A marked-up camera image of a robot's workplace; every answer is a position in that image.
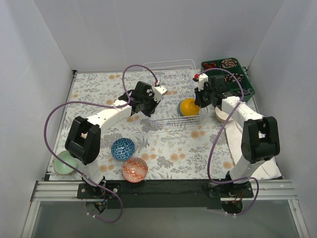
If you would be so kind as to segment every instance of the green bowl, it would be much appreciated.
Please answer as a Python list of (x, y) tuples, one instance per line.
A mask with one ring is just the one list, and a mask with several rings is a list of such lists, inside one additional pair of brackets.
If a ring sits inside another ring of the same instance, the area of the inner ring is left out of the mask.
[[(61, 152), (58, 156), (62, 160), (64, 160), (66, 163), (70, 164), (71, 166), (73, 166), (75, 168), (77, 167), (77, 164), (78, 164), (77, 160), (74, 157), (72, 157), (67, 150)], [(56, 173), (58, 173), (60, 175), (67, 175), (67, 174), (70, 174), (71, 172), (74, 171), (72, 168), (70, 168), (66, 164), (63, 164), (58, 159), (55, 159), (55, 161), (54, 161), (54, 170), (56, 171)]]

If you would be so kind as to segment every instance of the green tray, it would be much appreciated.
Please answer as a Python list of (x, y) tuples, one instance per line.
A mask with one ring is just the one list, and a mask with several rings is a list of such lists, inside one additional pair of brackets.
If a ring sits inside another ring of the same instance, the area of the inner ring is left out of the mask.
[[(223, 60), (226, 60), (228, 58), (225, 58), (225, 59), (217, 59), (217, 60), (210, 60), (210, 61), (204, 61), (201, 63), (201, 72), (204, 71), (205, 69), (203, 68), (203, 64), (204, 63), (215, 63), (217, 68), (220, 68), (220, 64)], [(242, 88), (244, 90), (248, 90), (249, 88), (251, 88), (253, 90), (253, 94), (252, 95), (247, 95), (247, 96), (244, 96), (243, 98), (243, 102), (247, 102), (249, 101), (253, 95), (255, 95), (255, 90), (249, 80), (249, 78), (247, 77), (247, 75), (245, 74), (243, 68), (241, 67), (239, 61), (236, 59), (236, 58), (230, 58), (230, 59), (233, 59), (235, 61), (237, 61), (237, 65), (234, 66), (234, 67), (230, 67), (230, 68), (225, 68), (226, 70), (228, 70), (229, 72), (231, 73), (238, 73), (238, 74), (242, 74), (244, 79), (242, 81), (240, 81), (240, 84), (242, 86)], [(208, 75), (209, 77), (210, 76), (215, 76), (215, 75), (228, 75), (227, 73), (223, 72), (223, 71), (220, 71), (220, 70), (215, 70), (215, 71), (209, 71), (209, 72), (206, 72), (206, 75)], [(237, 84), (237, 82), (230, 82), (230, 83), (226, 83), (229, 90), (230, 91), (240, 91), (240, 88)]]

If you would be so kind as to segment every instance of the dish rack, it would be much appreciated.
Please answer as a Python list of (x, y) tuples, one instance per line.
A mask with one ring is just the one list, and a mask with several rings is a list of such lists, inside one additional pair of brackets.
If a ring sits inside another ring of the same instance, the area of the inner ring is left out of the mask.
[[(186, 127), (199, 124), (208, 114), (207, 108), (201, 108), (196, 116), (182, 117), (178, 112), (179, 103), (186, 98), (195, 98), (196, 83), (192, 80), (197, 73), (192, 59), (151, 62), (144, 66), (150, 68), (159, 80), (159, 85), (167, 88), (167, 94), (149, 118), (153, 127)], [(144, 80), (154, 86), (155, 79), (146, 69)]]

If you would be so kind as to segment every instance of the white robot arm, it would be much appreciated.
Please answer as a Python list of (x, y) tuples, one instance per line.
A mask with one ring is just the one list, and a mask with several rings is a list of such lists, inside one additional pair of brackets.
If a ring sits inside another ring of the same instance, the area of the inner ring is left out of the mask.
[[(118, 98), (112, 105), (112, 109), (105, 109), (86, 119), (76, 117), (70, 128), (65, 147), (73, 156), (77, 158), (83, 166), (82, 172), (97, 184), (105, 185), (106, 179), (99, 170), (96, 160), (100, 151), (100, 139), (110, 127), (119, 121), (132, 116), (137, 112), (142, 112), (150, 117), (161, 101), (167, 89), (163, 86), (155, 86), (139, 81), (134, 90), (131, 90), (130, 103), (127, 104), (126, 94)], [(87, 191), (94, 197), (100, 197), (103, 190), (83, 178)]]
[[(260, 165), (279, 154), (277, 121), (274, 117), (264, 117), (240, 102), (240, 98), (234, 96), (237, 92), (228, 90), (223, 75), (208, 78), (203, 73), (193, 80), (198, 82), (195, 89), (196, 105), (206, 107), (212, 104), (230, 114), (236, 105), (240, 104), (232, 117), (243, 129), (242, 156), (229, 171), (226, 180), (249, 178)], [(234, 183), (244, 184), (247, 181), (248, 179), (245, 179)]]

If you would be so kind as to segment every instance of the blue patterned bowl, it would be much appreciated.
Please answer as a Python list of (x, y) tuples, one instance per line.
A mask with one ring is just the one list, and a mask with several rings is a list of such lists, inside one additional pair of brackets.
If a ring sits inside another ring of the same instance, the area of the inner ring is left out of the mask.
[(111, 147), (112, 155), (120, 161), (127, 161), (135, 152), (135, 145), (128, 138), (121, 138), (114, 142)]

